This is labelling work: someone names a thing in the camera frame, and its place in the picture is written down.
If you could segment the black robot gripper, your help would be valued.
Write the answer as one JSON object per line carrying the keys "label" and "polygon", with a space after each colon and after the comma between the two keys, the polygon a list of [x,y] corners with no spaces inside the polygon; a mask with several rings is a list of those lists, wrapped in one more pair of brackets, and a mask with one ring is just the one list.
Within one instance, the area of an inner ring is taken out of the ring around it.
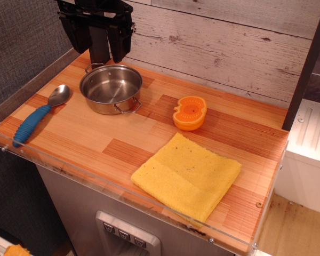
{"label": "black robot gripper", "polygon": [[57,1],[62,26],[78,53],[92,46],[89,27],[107,30],[114,63],[131,50],[133,7],[124,1]]}

